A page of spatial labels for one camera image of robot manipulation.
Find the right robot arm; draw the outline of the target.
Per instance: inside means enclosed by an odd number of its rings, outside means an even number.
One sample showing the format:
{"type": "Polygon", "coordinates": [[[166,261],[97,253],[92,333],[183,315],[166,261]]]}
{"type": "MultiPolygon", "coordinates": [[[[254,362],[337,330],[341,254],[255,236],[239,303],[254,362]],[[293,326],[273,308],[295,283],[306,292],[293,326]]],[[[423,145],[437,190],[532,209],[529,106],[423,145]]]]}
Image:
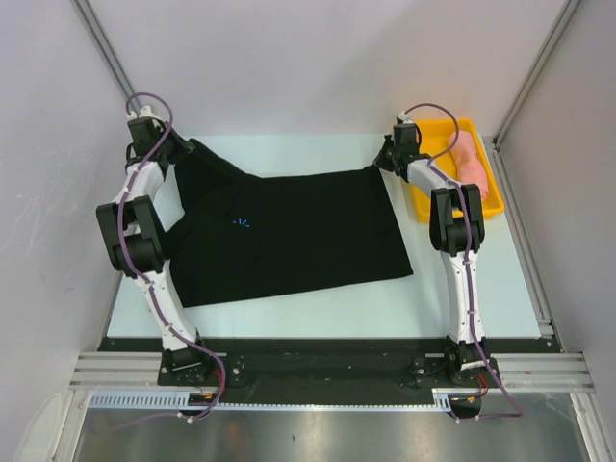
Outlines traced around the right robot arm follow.
{"type": "Polygon", "coordinates": [[[476,271],[485,237],[480,190],[451,178],[420,146],[418,125],[398,119],[373,163],[430,196],[429,238],[441,255],[449,297],[444,374],[451,384],[466,386],[487,364],[476,271]]]}

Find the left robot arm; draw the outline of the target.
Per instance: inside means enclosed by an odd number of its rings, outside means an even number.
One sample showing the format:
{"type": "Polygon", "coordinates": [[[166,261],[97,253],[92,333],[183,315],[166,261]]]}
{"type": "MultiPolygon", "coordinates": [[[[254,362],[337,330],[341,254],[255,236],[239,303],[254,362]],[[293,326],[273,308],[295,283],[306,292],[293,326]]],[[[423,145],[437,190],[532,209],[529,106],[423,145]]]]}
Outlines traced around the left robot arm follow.
{"type": "Polygon", "coordinates": [[[96,208],[96,219],[112,266],[131,279],[144,296],[161,331],[161,382],[186,378],[206,382],[213,362],[197,346],[197,328],[170,275],[166,231],[154,207],[168,168],[191,146],[156,115],[131,113],[127,126],[132,141],[126,148],[126,179],[115,199],[96,208]]]}

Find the black t-shirt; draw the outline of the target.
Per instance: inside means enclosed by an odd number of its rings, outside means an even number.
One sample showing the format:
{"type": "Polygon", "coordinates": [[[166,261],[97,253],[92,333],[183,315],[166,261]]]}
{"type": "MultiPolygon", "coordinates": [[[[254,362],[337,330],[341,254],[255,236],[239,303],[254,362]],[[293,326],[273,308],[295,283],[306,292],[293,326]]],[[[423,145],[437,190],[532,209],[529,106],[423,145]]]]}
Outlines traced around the black t-shirt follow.
{"type": "Polygon", "coordinates": [[[380,170],[259,177],[202,143],[174,174],[167,231],[185,307],[291,295],[413,273],[380,170]]]}

